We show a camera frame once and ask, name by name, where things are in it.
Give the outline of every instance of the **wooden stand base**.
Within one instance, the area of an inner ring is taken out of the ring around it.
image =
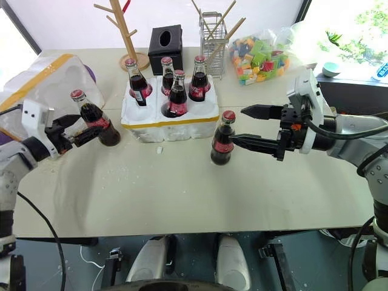
[[[136,57],[138,58],[138,68],[139,70],[145,70],[149,65],[150,65],[150,59],[149,57],[144,54],[144,53],[136,53]],[[125,61],[126,59],[129,59],[129,55],[125,55],[121,57],[120,59],[120,67],[124,70],[127,71],[127,68],[125,67]]]

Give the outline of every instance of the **black tissue box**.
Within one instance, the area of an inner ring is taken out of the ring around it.
[[[183,70],[182,28],[180,24],[152,29],[148,57],[154,75],[163,75],[161,60],[165,56],[172,58],[175,70]]]

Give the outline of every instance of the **wooden mug tree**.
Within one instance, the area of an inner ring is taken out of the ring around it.
[[[140,70],[144,70],[149,66],[150,59],[146,54],[135,52],[135,49],[133,48],[131,36],[133,36],[138,31],[135,29],[129,32],[127,24],[125,23],[125,19],[124,19],[124,13],[127,10],[130,1],[131,0],[128,0],[122,9],[120,7],[119,0],[109,0],[110,6],[112,7],[112,9],[98,4],[94,4],[94,7],[113,13],[116,18],[116,21],[114,21],[109,15],[107,15],[107,19],[120,30],[122,39],[124,40],[125,47],[128,51],[128,55],[125,55],[120,59],[121,68],[124,71],[127,71],[125,67],[125,61],[126,59],[133,58],[136,60],[136,63],[138,64],[138,68]]]

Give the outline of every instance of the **white cable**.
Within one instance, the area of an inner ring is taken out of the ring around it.
[[[95,280],[94,280],[94,282],[93,282],[93,285],[92,285],[92,291],[95,291],[95,284],[96,284],[96,282],[97,282],[97,278],[98,278],[99,274],[101,274],[102,270],[104,270],[104,268],[105,268],[105,265],[104,265],[104,267],[102,267],[101,270],[98,272],[98,274],[97,274],[97,276],[96,276],[96,278],[95,278]]]
[[[100,266],[99,264],[97,264],[96,262],[93,262],[93,261],[86,261],[86,260],[84,259],[84,256],[82,255],[82,245],[81,245],[80,248],[79,248],[79,254],[81,255],[81,259],[82,259],[85,263],[93,264],[93,265],[95,265],[97,268],[100,268],[101,270],[102,270],[103,267],[105,267],[105,265],[104,265],[104,266]]]

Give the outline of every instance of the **metal bracket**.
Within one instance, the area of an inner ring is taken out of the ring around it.
[[[289,263],[287,262],[286,254],[284,253],[282,244],[268,244],[259,249],[260,258],[271,257],[275,260],[276,269],[278,271],[281,288],[283,291],[296,291],[293,283]]]
[[[121,271],[122,252],[119,247],[109,252],[109,258],[105,260],[104,273],[102,274],[101,288],[115,285],[116,273]]]

